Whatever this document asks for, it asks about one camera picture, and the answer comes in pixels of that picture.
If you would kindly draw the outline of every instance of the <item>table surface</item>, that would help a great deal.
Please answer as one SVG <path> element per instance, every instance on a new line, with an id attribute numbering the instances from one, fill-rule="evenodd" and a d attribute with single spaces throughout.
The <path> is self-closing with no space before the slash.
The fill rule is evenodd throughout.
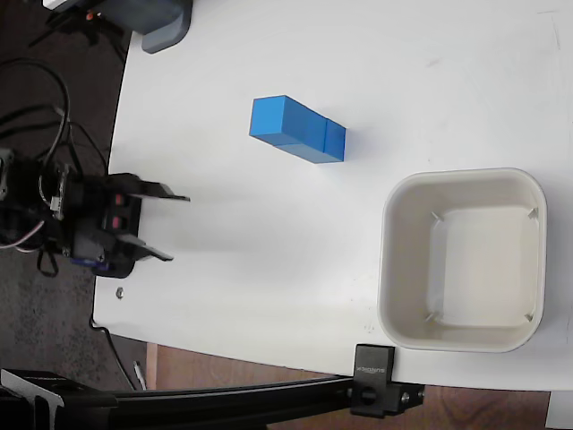
<path id="1" fill-rule="evenodd" d="M 390 190 L 416 172 L 522 168 L 549 205 L 537 333 L 506 354 L 401 349 L 394 379 L 573 390 L 572 24 L 567 1 L 196 0 L 177 46 L 150 56 L 134 36 L 111 169 L 192 202 L 143 204 L 141 238 L 175 259 L 98 279 L 95 319 L 351 374 L 357 343 L 391 344 L 376 303 Z M 248 136 L 252 100 L 277 94 L 347 128 L 344 163 Z"/>

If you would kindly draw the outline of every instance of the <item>white container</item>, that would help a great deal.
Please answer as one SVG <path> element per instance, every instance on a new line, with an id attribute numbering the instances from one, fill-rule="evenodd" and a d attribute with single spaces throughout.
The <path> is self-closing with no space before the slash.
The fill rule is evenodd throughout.
<path id="1" fill-rule="evenodd" d="M 423 173 L 384 211 L 379 316 L 405 348 L 507 352 L 543 314 L 547 203 L 514 168 Z"/>

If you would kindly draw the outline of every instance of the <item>blue rectangular block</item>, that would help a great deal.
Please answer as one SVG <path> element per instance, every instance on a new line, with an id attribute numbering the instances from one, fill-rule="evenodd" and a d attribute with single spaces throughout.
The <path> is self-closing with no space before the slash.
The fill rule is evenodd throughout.
<path id="1" fill-rule="evenodd" d="M 313 163 L 344 160 L 346 129 L 287 96 L 253 102 L 249 135 Z"/>

